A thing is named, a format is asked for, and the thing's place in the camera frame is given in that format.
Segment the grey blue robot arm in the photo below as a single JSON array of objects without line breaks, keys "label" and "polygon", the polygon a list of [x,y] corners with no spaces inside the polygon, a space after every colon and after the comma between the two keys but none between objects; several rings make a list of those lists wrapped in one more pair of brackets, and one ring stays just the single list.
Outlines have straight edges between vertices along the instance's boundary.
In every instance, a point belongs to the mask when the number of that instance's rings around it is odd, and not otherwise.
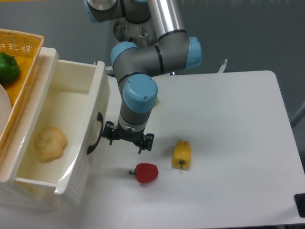
[{"label": "grey blue robot arm", "polygon": [[141,48],[130,38],[112,48],[112,68],[122,104],[118,123],[107,121],[100,131],[100,137],[109,141],[125,140],[140,151],[149,151],[154,135],[144,130],[157,101],[153,78],[200,65],[201,44],[187,35],[174,0],[86,0],[84,6],[93,22],[123,18],[134,25],[153,23],[156,40],[152,45]]}]

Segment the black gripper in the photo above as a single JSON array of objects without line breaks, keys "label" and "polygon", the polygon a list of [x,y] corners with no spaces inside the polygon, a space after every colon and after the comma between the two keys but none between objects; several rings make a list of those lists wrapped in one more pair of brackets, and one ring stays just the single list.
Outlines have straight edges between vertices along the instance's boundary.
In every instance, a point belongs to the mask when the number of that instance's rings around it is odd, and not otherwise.
[{"label": "black gripper", "polygon": [[112,145],[114,140],[124,140],[134,143],[138,148],[138,154],[142,151],[151,151],[153,146],[154,134],[149,133],[144,135],[144,130],[135,132],[130,129],[125,130],[120,125],[114,125],[111,121],[107,121],[102,132],[102,137],[109,141]]}]

